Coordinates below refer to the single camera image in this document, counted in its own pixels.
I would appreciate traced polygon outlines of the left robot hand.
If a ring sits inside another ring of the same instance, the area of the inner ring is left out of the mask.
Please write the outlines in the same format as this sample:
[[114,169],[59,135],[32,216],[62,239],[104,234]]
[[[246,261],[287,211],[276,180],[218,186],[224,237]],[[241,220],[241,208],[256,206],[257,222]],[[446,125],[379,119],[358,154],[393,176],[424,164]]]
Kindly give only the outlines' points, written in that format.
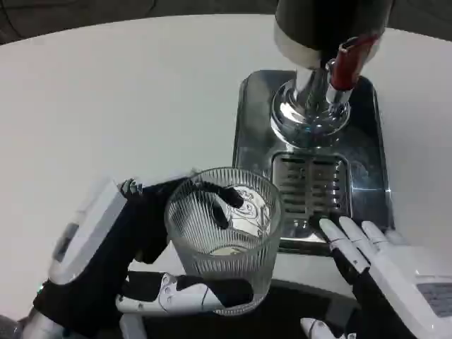
[[248,304],[243,278],[199,278],[150,269],[167,248],[165,206],[186,173],[152,184],[102,180],[65,227],[47,280],[37,293],[24,338],[94,338],[120,325],[140,334],[136,316],[186,316]]

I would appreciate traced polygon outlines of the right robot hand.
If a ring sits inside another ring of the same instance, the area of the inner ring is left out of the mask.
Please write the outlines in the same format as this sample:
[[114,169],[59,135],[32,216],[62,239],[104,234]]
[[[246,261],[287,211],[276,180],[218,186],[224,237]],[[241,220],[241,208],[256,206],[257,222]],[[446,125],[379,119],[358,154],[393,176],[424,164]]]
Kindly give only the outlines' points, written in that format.
[[321,216],[317,222],[359,309],[342,333],[302,318],[308,338],[451,337],[451,264],[368,220]]

